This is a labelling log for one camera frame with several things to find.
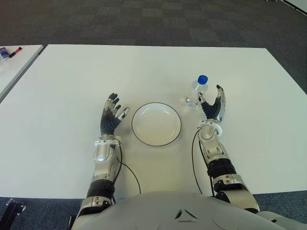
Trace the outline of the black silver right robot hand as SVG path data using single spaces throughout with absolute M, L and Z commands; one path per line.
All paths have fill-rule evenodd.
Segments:
M 218 94 L 214 104 L 209 104 L 203 97 L 201 92 L 198 92 L 198 100 L 207 119 L 213 119 L 221 123 L 225 113 L 226 98 L 224 90 L 220 85 L 216 85 Z

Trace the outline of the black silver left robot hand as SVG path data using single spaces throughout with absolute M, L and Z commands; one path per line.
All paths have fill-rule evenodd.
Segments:
M 114 135 L 118 125 L 128 115 L 130 108 L 124 108 L 119 114 L 118 111 L 121 105 L 118 104 L 119 97 L 117 93 L 112 93 L 107 98 L 100 121 L 101 135 Z

